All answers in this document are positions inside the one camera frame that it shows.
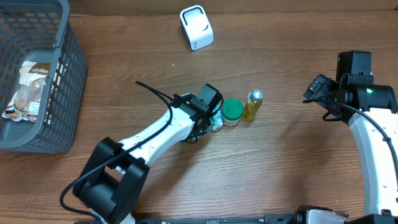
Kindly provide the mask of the green white can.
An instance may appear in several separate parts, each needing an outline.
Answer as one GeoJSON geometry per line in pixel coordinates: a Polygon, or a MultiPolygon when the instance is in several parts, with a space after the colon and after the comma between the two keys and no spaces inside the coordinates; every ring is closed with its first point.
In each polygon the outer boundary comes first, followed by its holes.
{"type": "Polygon", "coordinates": [[[242,103],[234,98],[228,99],[223,103],[221,108],[221,117],[225,126],[237,125],[243,115],[242,103]]]}

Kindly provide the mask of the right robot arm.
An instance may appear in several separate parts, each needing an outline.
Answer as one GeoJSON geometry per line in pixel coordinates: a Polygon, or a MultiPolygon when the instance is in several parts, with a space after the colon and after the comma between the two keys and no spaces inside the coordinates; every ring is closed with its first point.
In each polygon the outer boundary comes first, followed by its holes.
{"type": "Polygon", "coordinates": [[[389,85],[377,85],[372,55],[338,54],[335,79],[319,74],[303,103],[326,109],[325,122],[342,122],[354,136],[364,180],[364,212],[348,218],[329,208],[301,206],[293,223],[397,223],[397,99],[389,85]]]}

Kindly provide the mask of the yellow drink bottle grey cap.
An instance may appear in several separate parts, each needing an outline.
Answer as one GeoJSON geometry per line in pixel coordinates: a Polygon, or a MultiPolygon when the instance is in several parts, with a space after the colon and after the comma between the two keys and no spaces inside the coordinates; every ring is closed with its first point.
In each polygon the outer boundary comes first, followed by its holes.
{"type": "Polygon", "coordinates": [[[254,121],[256,113],[260,106],[262,105],[263,92],[260,89],[250,91],[248,93],[247,100],[244,104],[243,120],[254,121]]]}

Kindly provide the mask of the brown white snack bag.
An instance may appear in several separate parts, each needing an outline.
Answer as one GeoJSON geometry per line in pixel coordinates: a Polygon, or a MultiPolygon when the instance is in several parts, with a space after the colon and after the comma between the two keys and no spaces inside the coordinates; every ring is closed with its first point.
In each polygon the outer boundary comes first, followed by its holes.
{"type": "Polygon", "coordinates": [[[19,70],[19,86],[2,117],[13,121],[36,122],[42,92],[51,63],[25,61],[19,70]]]}

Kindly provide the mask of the teal white tissue pack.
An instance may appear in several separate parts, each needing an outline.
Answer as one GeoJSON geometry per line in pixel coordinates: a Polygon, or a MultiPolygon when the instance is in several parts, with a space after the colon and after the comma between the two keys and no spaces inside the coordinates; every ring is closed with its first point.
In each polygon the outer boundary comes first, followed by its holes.
{"type": "Polygon", "coordinates": [[[218,110],[217,113],[213,117],[210,118],[210,122],[211,122],[213,131],[217,131],[217,130],[221,129],[223,126],[223,119],[222,119],[219,105],[217,105],[216,108],[214,109],[214,111],[216,111],[216,110],[218,110]]]}

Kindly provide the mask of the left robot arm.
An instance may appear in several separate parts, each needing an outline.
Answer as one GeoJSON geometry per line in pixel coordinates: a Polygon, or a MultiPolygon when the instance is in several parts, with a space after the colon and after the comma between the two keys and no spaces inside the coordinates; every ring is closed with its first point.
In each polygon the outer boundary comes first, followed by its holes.
{"type": "Polygon", "coordinates": [[[196,142],[210,132],[210,119],[223,103],[222,94],[208,83],[197,95],[150,91],[166,103],[167,111],[134,136],[101,140],[73,184],[74,196],[89,208],[95,223],[134,223],[131,211],[151,165],[174,144],[196,142]]]}

